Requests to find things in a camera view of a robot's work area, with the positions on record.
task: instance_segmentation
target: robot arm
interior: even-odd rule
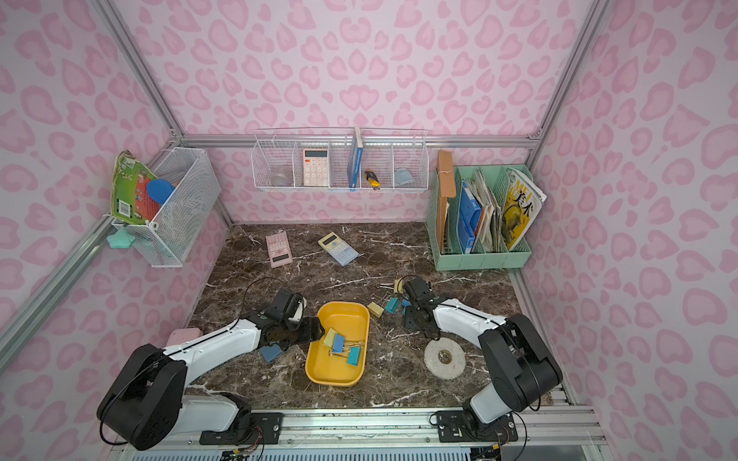
[[[561,382],[559,365],[528,317],[493,316],[458,299],[437,296],[420,277],[406,283],[404,290],[410,301],[405,327],[436,339],[441,331],[454,333],[482,350],[492,382],[464,405],[467,430],[484,432]]]
[[[283,288],[271,305],[220,330],[164,349],[139,347],[97,408],[100,425],[110,426],[137,450],[149,449],[169,434],[192,431],[229,432],[238,442],[253,423],[246,402],[236,396],[183,396],[185,387],[259,347],[276,343],[285,350],[318,340],[325,331],[317,317],[303,319],[304,307],[302,295]]]

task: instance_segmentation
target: magazine cover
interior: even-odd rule
[[[124,150],[115,159],[110,210],[114,218],[128,224],[146,224],[161,207],[151,200],[146,185],[156,179],[151,170]]]
[[[538,216],[546,195],[524,173],[507,169],[508,189],[503,210],[502,233],[508,250],[512,250],[523,238]]]

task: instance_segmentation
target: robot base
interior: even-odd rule
[[[443,410],[435,415],[441,442],[499,442],[501,445],[517,442],[512,415],[503,415],[477,430],[468,427],[468,413],[464,410]]]
[[[246,413],[243,418],[249,418],[245,430],[230,429],[223,432],[203,431],[200,435],[200,445],[240,445],[250,446],[256,443],[259,437],[257,427],[261,429],[264,445],[277,445],[279,434],[282,431],[282,413]]]

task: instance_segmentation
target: blue calculator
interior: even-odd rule
[[[359,253],[343,241],[341,237],[336,235],[336,232],[331,232],[321,238],[318,240],[318,244],[338,261],[341,266],[349,264],[359,256]]]

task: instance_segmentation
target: wire shelf basket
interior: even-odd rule
[[[254,185],[262,190],[373,190],[364,177],[372,170],[381,187],[377,192],[421,193],[428,189],[428,148],[424,130],[362,129],[364,153],[360,182],[350,187],[348,165],[354,149],[353,128],[274,128],[256,130],[251,153]],[[327,187],[308,187],[303,181],[303,151],[328,151]],[[400,184],[398,170],[405,169],[412,182]]]
[[[114,220],[133,235],[133,247],[153,267],[182,267],[200,229],[221,193],[207,154],[202,149],[174,148],[153,170],[175,183],[169,199],[148,224]]]

